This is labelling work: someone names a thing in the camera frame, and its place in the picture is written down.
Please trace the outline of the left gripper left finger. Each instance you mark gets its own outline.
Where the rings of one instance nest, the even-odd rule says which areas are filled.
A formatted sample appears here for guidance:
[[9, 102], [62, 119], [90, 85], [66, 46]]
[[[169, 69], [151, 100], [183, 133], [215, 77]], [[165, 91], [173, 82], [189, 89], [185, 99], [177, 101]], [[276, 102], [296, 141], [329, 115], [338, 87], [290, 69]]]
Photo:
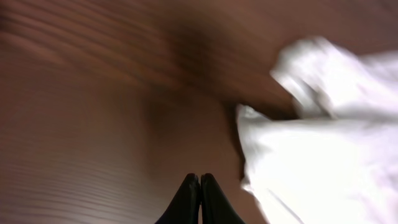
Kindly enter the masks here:
[[193, 173], [187, 174], [169, 206], [155, 224], [198, 224], [200, 204], [198, 176]]

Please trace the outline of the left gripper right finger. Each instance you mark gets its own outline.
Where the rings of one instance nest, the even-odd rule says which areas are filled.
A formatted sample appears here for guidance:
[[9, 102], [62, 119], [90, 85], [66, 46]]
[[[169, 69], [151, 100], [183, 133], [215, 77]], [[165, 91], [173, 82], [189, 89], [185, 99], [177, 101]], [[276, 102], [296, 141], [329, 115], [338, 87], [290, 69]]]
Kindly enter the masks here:
[[200, 184], [203, 224], [245, 224], [212, 174], [202, 175]]

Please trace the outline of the white t-shirt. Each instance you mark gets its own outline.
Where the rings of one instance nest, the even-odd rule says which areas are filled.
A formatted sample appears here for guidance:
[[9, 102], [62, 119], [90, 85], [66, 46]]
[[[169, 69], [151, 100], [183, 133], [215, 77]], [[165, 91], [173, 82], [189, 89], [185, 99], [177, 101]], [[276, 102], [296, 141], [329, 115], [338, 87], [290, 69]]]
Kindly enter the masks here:
[[397, 52], [357, 56], [324, 38], [284, 48], [272, 77], [298, 119], [238, 111], [242, 187], [269, 223], [397, 222]]

